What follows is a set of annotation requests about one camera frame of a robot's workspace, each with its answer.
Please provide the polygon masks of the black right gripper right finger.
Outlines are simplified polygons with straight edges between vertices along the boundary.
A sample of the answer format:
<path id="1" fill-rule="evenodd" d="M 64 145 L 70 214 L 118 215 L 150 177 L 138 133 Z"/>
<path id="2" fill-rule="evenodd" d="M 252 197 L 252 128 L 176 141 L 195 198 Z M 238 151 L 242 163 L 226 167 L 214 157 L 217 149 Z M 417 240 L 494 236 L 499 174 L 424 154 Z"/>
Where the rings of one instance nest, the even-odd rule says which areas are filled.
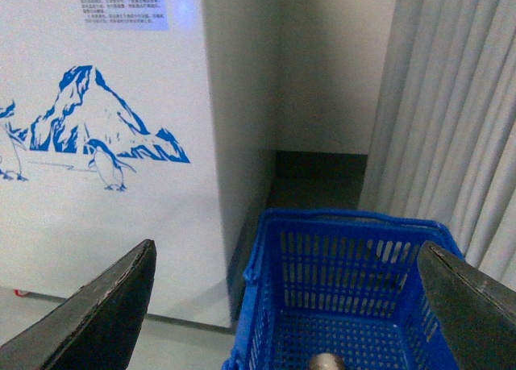
<path id="1" fill-rule="evenodd" d="M 515 291 L 426 241 L 422 287 L 460 369 L 515 368 Z"/>

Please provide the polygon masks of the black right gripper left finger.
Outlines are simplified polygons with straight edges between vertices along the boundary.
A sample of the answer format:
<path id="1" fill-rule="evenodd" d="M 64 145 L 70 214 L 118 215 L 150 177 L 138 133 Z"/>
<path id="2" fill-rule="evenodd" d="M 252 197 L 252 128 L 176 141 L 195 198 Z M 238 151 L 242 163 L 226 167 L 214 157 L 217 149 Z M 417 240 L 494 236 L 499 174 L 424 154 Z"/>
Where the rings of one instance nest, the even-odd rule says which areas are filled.
<path id="1" fill-rule="evenodd" d="M 125 369 L 152 293 L 156 245 L 145 239 L 1 346 L 3 369 Z"/>

